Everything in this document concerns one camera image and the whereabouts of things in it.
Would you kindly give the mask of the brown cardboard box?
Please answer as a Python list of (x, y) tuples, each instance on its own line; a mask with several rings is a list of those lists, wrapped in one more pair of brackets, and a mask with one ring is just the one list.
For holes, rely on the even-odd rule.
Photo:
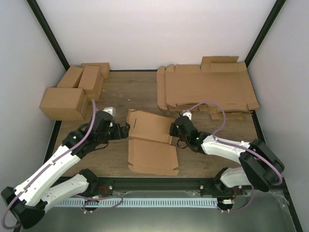
[(178, 158), (169, 134), (173, 118), (129, 109), (128, 167), (132, 172), (176, 176)]

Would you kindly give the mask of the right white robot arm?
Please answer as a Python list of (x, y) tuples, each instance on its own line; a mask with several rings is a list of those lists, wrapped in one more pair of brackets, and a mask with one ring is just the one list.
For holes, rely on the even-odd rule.
[(283, 182), (284, 164), (262, 140), (248, 143), (222, 139), (215, 133), (199, 131), (185, 115), (171, 124), (169, 134), (184, 142), (193, 152), (240, 164), (238, 168), (225, 168), (217, 174), (214, 188), (221, 195), (227, 194), (232, 187), (245, 185), (268, 192)]

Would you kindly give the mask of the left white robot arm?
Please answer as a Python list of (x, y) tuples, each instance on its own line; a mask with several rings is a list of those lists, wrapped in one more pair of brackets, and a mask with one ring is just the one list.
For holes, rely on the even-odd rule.
[(55, 182), (87, 154), (107, 147), (112, 140), (126, 139), (130, 125), (123, 121), (116, 123), (112, 107), (98, 111), (89, 123), (71, 131), (62, 141), (52, 157), (26, 181), (15, 188), (6, 187), (1, 196), (20, 226), (29, 229), (61, 201), (80, 194), (94, 195), (98, 191), (98, 177), (89, 169), (60, 184)]

